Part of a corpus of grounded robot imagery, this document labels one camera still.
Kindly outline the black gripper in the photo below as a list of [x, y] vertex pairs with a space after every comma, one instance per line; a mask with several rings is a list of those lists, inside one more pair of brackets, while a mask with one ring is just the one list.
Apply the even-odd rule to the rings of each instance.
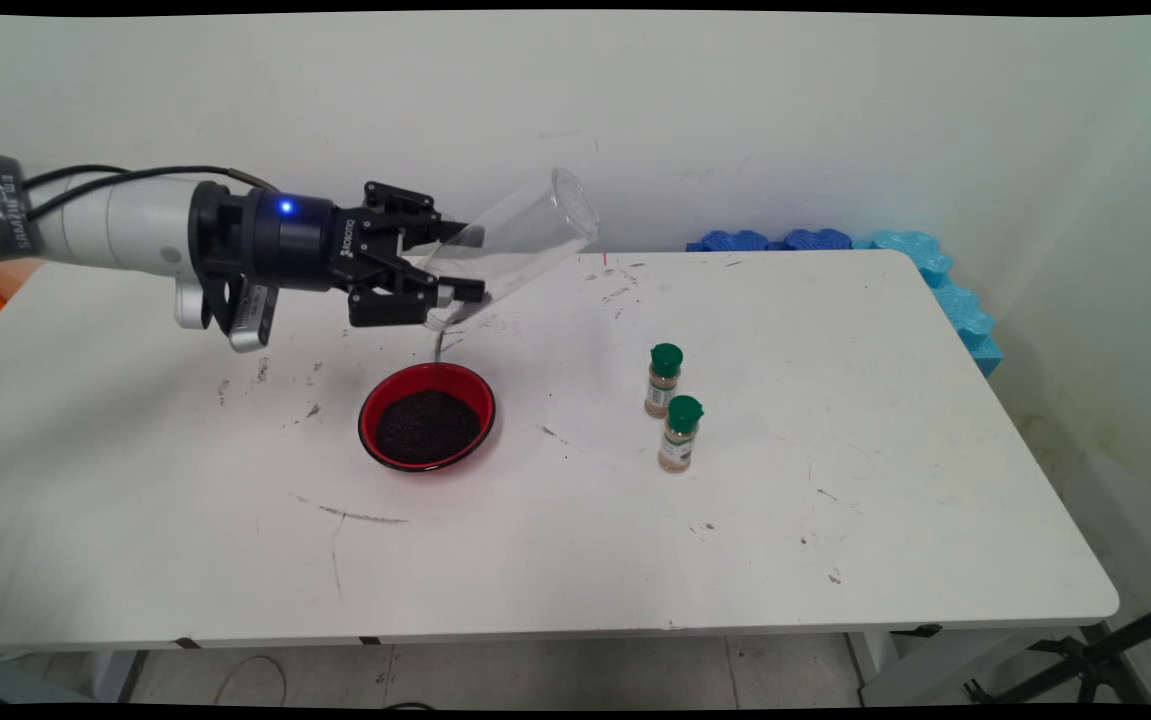
[[485, 282], [433, 275], [401, 258], [357, 255], [360, 233], [392, 236], [403, 251], [448, 243], [468, 228], [435, 208], [432, 196], [368, 181], [363, 205], [256, 187], [233, 193], [215, 182], [195, 187], [188, 252], [204, 291], [233, 284], [279, 290], [346, 290], [355, 328], [421, 325], [429, 311], [485, 302]]

